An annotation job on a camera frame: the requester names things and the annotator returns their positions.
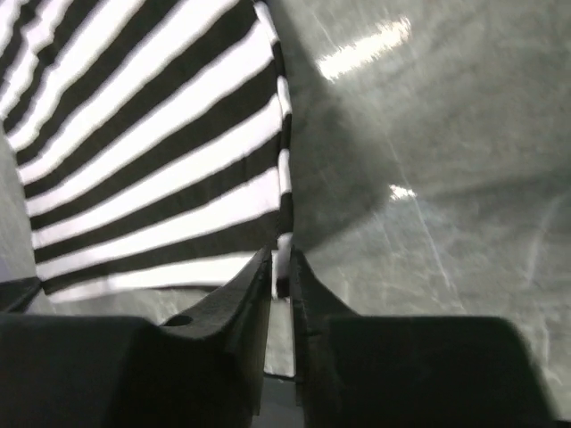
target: striped cloth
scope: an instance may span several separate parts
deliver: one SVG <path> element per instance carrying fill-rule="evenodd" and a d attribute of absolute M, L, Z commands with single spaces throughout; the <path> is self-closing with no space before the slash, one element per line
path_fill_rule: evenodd
<path fill-rule="evenodd" d="M 283 70 L 262 2 L 0 0 L 0 119 L 50 299 L 220 286 L 266 244 L 286 292 Z"/>

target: folded cloth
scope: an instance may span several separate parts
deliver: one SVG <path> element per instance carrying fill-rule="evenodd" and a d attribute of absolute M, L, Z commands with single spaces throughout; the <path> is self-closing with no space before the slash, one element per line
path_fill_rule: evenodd
<path fill-rule="evenodd" d="M 0 119 L 52 301 L 220 286 L 266 244 L 287 293 L 291 106 L 251 0 L 0 0 Z"/>

